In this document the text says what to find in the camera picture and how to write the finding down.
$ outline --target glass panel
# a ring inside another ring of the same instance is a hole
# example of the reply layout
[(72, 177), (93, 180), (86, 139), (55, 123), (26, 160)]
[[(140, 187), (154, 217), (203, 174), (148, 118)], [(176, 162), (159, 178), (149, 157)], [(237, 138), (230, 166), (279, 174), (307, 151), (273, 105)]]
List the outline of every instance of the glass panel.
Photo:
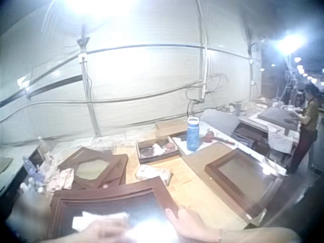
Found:
[(155, 199), (153, 193), (131, 198), (117, 199), (106, 202), (69, 203), (64, 208), (63, 225), (59, 228), (59, 236), (74, 233), (71, 228), (73, 217), (82, 216), (82, 212), (97, 215), (117, 213), (129, 214), (130, 227), (134, 228), (129, 237), (134, 242), (173, 243), (177, 241), (174, 227), (168, 222), (164, 210)]
[(267, 176), (252, 165), (234, 158), (219, 168), (232, 183), (235, 184), (250, 200), (257, 203), (272, 182)]
[(76, 170), (76, 176), (87, 180), (95, 180), (107, 168), (109, 162), (97, 159), (85, 162), (79, 165)]

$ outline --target cabinet door frame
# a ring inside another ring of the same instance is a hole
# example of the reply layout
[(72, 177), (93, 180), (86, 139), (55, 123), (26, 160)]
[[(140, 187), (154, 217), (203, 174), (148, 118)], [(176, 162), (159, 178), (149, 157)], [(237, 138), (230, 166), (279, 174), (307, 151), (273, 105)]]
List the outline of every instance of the cabinet door frame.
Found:
[(218, 184), (223, 190), (234, 199), (234, 201), (252, 218), (257, 217), (267, 207), (273, 199), (282, 184), (281, 176), (271, 171), (272, 182), (267, 190), (263, 193), (258, 202), (253, 202), (246, 194), (244, 194), (229, 178), (227, 178), (219, 169), (232, 161), (234, 158), (239, 158), (243, 163), (248, 163), (250, 166), (257, 168), (261, 173), (263, 164), (251, 155), (240, 149), (235, 149), (228, 154), (220, 157), (216, 161), (205, 166), (205, 172)]
[[(80, 164), (100, 159), (109, 162), (109, 165), (94, 180), (80, 178), (76, 175), (77, 168)], [(99, 188), (103, 184), (120, 185), (123, 181), (123, 173), (126, 172), (128, 156), (126, 154), (112, 155), (111, 151), (99, 152), (82, 147), (62, 164), (59, 169), (74, 169), (74, 179), (72, 189), (92, 189)]]
[(178, 207), (160, 177), (128, 185), (108, 187), (107, 189), (56, 191), (51, 202), (52, 214), (48, 239), (61, 237), (59, 229), (60, 227), (65, 227), (63, 215), (67, 205), (70, 207), (71, 205), (80, 207), (82, 204), (89, 204), (90, 202), (101, 202), (107, 203), (107, 206), (109, 206), (109, 201), (129, 199), (150, 193), (153, 193), (163, 211), (168, 208), (177, 214)]

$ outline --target wooden workbench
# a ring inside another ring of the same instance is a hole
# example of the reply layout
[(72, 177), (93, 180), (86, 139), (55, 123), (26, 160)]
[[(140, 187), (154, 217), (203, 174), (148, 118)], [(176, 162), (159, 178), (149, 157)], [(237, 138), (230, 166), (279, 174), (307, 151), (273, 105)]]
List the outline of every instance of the wooden workbench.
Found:
[[(126, 183), (138, 180), (135, 174), (140, 167), (135, 148), (117, 148), (115, 154), (127, 154)], [(155, 163), (154, 166), (171, 170), (168, 191), (177, 205), (184, 205), (199, 213), (208, 227), (223, 229), (244, 229), (247, 223), (227, 206), (196, 175), (182, 158)]]

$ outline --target bright lamp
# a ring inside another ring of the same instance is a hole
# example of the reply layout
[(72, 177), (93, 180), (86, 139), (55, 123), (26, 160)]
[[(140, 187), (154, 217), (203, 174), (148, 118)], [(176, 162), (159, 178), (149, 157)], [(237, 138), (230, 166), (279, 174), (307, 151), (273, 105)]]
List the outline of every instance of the bright lamp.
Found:
[(284, 55), (289, 55), (301, 48), (306, 43), (306, 39), (298, 35), (289, 35), (279, 41), (277, 47)]
[(75, 13), (93, 17), (127, 16), (134, 0), (65, 0)]
[(295, 57), (295, 62), (299, 63), (302, 59), (300, 57)]

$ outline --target worker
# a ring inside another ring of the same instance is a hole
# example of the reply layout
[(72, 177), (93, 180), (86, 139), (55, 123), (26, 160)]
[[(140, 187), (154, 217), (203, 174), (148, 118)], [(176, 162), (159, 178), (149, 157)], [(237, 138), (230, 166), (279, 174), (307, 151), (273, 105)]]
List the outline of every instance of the worker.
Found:
[[(285, 228), (259, 228), (249, 230), (218, 230), (207, 228), (199, 214), (179, 207), (177, 216), (166, 209), (166, 216), (180, 237), (200, 242), (221, 243), (298, 243), (299, 236)], [(119, 243), (134, 242), (125, 237), (127, 222), (120, 219), (102, 219), (76, 234), (42, 243)]]
[(307, 108), (303, 114), (291, 112), (293, 118), (301, 122), (299, 142), (294, 152), (290, 166), (287, 167), (287, 174), (294, 174), (302, 161), (303, 157), (310, 149), (313, 142), (317, 140), (317, 120), (318, 120), (318, 101), (319, 89), (312, 83), (305, 87), (305, 98), (308, 101)]
[(291, 91), (292, 91), (292, 86), (287, 86), (287, 88), (285, 89), (285, 92), (281, 98), (281, 101), (285, 105), (289, 105)]

